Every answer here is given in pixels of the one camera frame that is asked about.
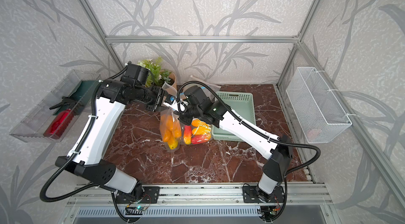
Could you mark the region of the large orange mango basket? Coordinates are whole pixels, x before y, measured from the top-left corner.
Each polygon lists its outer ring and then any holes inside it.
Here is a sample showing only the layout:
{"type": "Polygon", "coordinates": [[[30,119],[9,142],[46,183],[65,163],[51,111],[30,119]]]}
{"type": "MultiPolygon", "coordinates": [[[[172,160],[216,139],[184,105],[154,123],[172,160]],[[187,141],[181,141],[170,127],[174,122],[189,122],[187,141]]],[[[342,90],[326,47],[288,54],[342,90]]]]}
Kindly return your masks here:
{"type": "Polygon", "coordinates": [[[182,135],[181,125],[180,125],[180,122],[178,120],[175,120],[173,122],[172,134],[173,134],[175,139],[180,138],[181,135],[182,135]]]}

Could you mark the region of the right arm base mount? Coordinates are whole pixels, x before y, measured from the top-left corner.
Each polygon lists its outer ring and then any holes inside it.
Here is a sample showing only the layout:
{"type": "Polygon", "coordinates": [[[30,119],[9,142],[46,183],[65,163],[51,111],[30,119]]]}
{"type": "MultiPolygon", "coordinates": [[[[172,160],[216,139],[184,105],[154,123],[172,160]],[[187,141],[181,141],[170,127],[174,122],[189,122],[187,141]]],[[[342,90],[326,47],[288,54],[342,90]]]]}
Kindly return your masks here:
{"type": "Polygon", "coordinates": [[[266,193],[258,186],[243,184],[242,194],[244,203],[283,203],[286,193],[282,186],[276,186],[272,193],[266,193]]]}

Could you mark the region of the red yellow mango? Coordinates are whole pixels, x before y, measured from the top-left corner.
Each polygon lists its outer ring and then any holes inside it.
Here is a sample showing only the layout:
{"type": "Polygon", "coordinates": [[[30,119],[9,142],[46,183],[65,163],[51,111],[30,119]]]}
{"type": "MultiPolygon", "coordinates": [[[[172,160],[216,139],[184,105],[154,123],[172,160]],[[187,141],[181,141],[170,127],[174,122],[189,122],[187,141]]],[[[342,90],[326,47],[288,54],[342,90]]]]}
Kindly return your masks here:
{"type": "Polygon", "coordinates": [[[211,134],[200,134],[200,135],[195,135],[191,139],[192,145],[198,145],[198,144],[203,144],[208,142],[211,139],[212,135],[211,134]]]}

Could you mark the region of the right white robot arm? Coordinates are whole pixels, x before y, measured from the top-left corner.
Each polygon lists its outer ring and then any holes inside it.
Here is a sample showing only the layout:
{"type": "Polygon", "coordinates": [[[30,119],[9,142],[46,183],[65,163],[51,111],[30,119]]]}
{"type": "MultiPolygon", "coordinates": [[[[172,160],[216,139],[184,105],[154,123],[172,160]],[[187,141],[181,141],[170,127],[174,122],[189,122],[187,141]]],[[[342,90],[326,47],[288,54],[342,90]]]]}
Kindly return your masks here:
{"type": "Polygon", "coordinates": [[[194,119],[199,119],[232,133],[267,159],[256,186],[256,195],[262,201],[270,200],[275,188],[286,182],[288,174],[313,164],[321,155],[317,146],[295,144],[286,135],[279,137],[245,120],[214,90],[200,81],[183,84],[178,89],[174,105],[183,124],[190,125],[194,119]],[[314,150],[315,155],[309,161],[291,168],[293,148],[314,150]]]}

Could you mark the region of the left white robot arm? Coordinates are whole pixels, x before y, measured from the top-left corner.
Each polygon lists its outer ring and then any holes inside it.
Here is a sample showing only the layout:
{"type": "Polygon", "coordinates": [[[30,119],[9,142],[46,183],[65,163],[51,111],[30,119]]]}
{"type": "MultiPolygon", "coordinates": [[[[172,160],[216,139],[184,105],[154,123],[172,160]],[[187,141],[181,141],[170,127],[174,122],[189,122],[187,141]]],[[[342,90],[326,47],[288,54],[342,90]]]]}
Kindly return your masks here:
{"type": "Polygon", "coordinates": [[[150,73],[147,68],[128,62],[123,70],[96,86],[91,96],[91,114],[86,126],[67,156],[56,160],[58,170],[40,191],[42,202],[60,201],[92,187],[121,192],[134,200],[140,200],[144,196],[139,180],[117,169],[113,163],[103,160],[103,156],[126,105],[138,102],[146,110],[155,112],[165,107],[170,108],[176,103],[176,98],[161,87],[146,87],[150,73]],[[89,184],[62,196],[47,196],[47,190],[62,171],[84,178],[89,184]]]}

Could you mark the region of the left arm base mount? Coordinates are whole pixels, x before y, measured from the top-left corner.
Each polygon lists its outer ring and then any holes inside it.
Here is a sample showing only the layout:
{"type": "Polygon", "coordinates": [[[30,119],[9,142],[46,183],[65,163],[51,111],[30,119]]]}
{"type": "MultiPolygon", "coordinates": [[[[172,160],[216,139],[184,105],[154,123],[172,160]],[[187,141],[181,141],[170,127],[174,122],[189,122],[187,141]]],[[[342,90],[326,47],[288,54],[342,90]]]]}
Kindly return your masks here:
{"type": "Polygon", "coordinates": [[[137,187],[131,193],[117,192],[115,200],[117,204],[141,203],[156,204],[160,193],[158,186],[137,187]]]}

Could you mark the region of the orange yellow mango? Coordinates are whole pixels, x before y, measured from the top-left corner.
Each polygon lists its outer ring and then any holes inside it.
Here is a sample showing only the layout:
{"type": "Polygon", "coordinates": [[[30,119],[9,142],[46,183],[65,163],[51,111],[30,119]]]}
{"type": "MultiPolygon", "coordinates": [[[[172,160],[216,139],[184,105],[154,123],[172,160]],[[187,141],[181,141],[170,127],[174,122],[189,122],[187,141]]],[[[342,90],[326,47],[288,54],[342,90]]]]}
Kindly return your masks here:
{"type": "Polygon", "coordinates": [[[205,135],[211,133],[211,127],[199,126],[192,130],[193,135],[205,135]]]}

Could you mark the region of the clear zip-top bag blue zipper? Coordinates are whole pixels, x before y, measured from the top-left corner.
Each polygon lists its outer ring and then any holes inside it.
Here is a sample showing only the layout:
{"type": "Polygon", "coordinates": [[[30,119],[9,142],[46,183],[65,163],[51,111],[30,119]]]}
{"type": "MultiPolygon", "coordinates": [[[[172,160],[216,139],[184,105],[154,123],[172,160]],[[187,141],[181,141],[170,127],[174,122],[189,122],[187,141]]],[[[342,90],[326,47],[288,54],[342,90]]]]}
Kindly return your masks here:
{"type": "Polygon", "coordinates": [[[182,145],[199,145],[209,142],[212,139],[212,125],[199,119],[193,119],[190,125],[180,123],[182,145]]]}

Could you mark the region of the clear zip-top bag pink zipper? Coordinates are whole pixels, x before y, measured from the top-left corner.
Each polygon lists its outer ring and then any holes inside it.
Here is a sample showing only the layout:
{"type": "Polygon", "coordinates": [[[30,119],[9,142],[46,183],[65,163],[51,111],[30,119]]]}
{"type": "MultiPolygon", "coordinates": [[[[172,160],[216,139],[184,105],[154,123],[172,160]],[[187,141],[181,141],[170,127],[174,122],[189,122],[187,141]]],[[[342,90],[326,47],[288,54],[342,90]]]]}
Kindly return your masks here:
{"type": "Polygon", "coordinates": [[[213,91],[215,91],[215,92],[219,91],[220,88],[221,88],[221,86],[219,86],[219,85],[215,85],[215,84],[212,84],[212,83],[208,83],[208,82],[206,82],[206,81],[204,81],[204,80],[202,80],[202,79],[199,79],[199,78],[197,78],[197,77],[195,77],[195,76],[193,76],[193,75],[190,75],[190,76],[189,76],[189,81],[202,82],[203,84],[209,86],[209,87],[210,87],[213,91]]]}

